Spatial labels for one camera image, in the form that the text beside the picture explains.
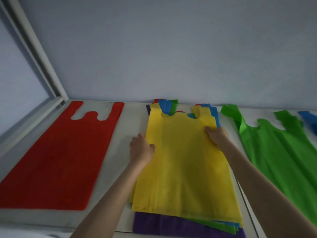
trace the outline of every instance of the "green non-woven bag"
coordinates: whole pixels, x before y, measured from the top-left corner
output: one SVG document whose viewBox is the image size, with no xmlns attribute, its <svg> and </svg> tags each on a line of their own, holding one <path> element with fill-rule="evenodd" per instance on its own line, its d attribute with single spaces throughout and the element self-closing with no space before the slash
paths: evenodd
<svg viewBox="0 0 317 238">
<path fill-rule="evenodd" d="M 252 164 L 317 226 L 317 151 L 302 122 L 283 110 L 274 114 L 285 130 L 265 119 L 251 127 L 236 105 L 224 105 L 221 113 L 234 119 Z"/>
</svg>

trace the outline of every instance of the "stack of bags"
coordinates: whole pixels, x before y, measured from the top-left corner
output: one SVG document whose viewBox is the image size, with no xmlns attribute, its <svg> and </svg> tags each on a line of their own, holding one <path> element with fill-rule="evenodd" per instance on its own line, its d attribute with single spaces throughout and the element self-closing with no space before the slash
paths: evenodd
<svg viewBox="0 0 317 238">
<path fill-rule="evenodd" d="M 229 165 L 204 132 L 220 126 L 216 107 L 176 112 L 177 100 L 147 107 L 146 139 L 156 146 L 130 196 L 133 232 L 181 237 L 245 237 Z"/>
</svg>

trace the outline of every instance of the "white table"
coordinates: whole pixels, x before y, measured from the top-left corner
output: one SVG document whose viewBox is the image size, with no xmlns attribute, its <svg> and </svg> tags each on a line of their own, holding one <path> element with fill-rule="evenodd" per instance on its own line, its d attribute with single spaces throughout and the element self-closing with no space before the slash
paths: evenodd
<svg viewBox="0 0 317 238">
<path fill-rule="evenodd" d="M 23 157 L 27 150 L 35 143 L 35 141 L 45 132 L 45 130 L 55 121 L 55 119 L 69 105 L 71 100 L 67 101 L 58 110 L 52 112 L 37 127 L 35 127 L 26 137 L 24 137 L 14 148 L 12 148 L 0 160 L 0 180 L 2 180 L 14 167 L 14 165 Z M 145 133 L 148 121 L 148 114 L 145 107 L 146 103 L 126 102 L 117 122 L 116 128 L 102 163 L 101 170 L 97 182 L 95 184 L 93 194 L 89 200 L 88 207 L 84 211 L 65 211 L 65 210 L 30 210 L 30 209 L 0 209 L 1 222 L 13 222 L 15 224 L 28 224 L 35 226 L 58 227 L 61 229 L 76 228 L 83 218 L 89 213 L 94 205 L 101 199 L 104 193 L 110 188 L 121 172 L 125 169 L 129 162 L 129 143 L 133 136 L 138 133 Z M 73 115 L 72 119 L 80 119 L 88 111 L 97 111 L 98 119 L 105 120 L 111 110 L 112 103 L 107 101 L 91 101 L 85 100 L 81 108 Z M 191 105 L 179 104 L 177 110 L 191 112 Z M 273 111 L 265 109 L 241 109 L 247 124 L 256 126 L 257 118 L 265 118 L 277 128 L 283 129 L 278 120 L 275 119 Z M 220 124 L 227 129 L 229 137 L 240 150 L 243 150 L 242 144 L 236 126 L 232 119 L 229 119 L 219 113 Z M 312 143 L 317 147 L 317 137 L 306 128 L 306 133 Z M 265 235 L 255 218 L 246 197 L 241 193 L 239 186 L 234 179 L 237 199 L 240 205 L 244 230 L 248 238 L 260 237 Z M 131 207 L 125 206 L 119 224 L 117 226 L 116 236 L 130 236 L 132 232 L 134 214 Z"/>
</svg>

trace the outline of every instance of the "white wall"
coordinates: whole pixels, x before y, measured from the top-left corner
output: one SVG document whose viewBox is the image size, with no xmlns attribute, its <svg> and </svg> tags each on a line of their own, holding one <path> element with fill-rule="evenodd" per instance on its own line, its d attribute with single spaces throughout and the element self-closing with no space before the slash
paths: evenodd
<svg viewBox="0 0 317 238">
<path fill-rule="evenodd" d="M 0 10 L 0 136 L 49 98 Z"/>
<path fill-rule="evenodd" d="M 317 0 L 20 0 L 70 98 L 317 109 Z"/>
</svg>

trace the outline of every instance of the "yellow non-woven bag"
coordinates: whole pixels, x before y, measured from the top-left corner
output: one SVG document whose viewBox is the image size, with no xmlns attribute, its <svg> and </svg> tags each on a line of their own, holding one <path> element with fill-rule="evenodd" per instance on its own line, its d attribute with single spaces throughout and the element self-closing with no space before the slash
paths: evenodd
<svg viewBox="0 0 317 238">
<path fill-rule="evenodd" d="M 198 118 L 151 104 L 146 139 L 156 149 L 137 179 L 132 210 L 242 224 L 228 162 L 204 132 L 216 128 L 215 118 L 208 107 L 192 109 Z"/>
</svg>

